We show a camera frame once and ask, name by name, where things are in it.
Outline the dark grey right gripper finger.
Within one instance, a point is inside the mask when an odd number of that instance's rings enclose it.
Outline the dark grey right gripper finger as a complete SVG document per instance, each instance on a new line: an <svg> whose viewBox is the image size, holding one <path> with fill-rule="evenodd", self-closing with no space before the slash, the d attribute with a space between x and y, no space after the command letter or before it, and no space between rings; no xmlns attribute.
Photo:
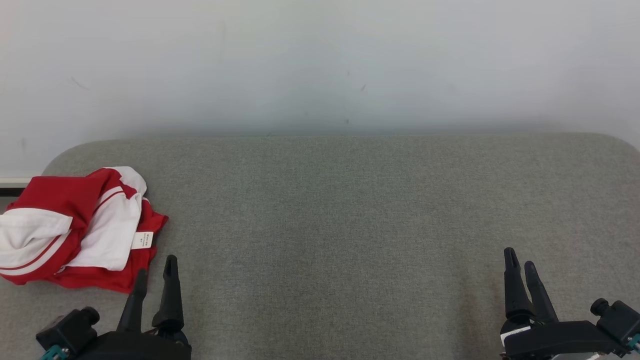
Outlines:
<svg viewBox="0 0 640 360"><path fill-rule="evenodd" d="M522 281L522 268L514 248L503 250L505 316L508 321L531 321L535 317L533 304Z"/></svg>
<svg viewBox="0 0 640 360"><path fill-rule="evenodd" d="M525 263L525 280L538 322L544 324L558 322L558 316L546 287L539 276L537 267L531 260Z"/></svg>

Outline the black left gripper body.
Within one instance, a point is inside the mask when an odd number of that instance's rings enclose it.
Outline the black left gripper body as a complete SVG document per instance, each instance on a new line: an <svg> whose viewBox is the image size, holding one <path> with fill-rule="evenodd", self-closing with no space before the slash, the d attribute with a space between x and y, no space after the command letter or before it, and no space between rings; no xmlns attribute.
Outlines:
<svg viewBox="0 0 640 360"><path fill-rule="evenodd" d="M80 352L76 360L190 360L192 347L181 330L106 332Z"/></svg>

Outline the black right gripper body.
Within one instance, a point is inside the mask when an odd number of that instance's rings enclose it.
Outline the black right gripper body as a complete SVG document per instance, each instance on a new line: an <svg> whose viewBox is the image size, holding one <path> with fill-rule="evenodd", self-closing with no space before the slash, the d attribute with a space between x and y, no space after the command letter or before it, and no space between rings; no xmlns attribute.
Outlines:
<svg viewBox="0 0 640 360"><path fill-rule="evenodd" d="M626 356L626 319L509 321L501 330L504 360L605 360Z"/></svg>

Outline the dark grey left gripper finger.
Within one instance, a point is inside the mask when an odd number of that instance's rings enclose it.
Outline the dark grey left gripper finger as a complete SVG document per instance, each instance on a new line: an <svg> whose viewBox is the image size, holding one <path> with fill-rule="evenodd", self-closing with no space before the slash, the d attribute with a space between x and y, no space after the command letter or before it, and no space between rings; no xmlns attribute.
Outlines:
<svg viewBox="0 0 640 360"><path fill-rule="evenodd" d="M140 269L135 278L134 287L128 295L118 322L118 332L141 333L142 310L147 294L147 271Z"/></svg>
<svg viewBox="0 0 640 360"><path fill-rule="evenodd" d="M158 311L151 325L164 332L181 332L185 326L178 258L168 255L164 265L163 289Z"/></svg>

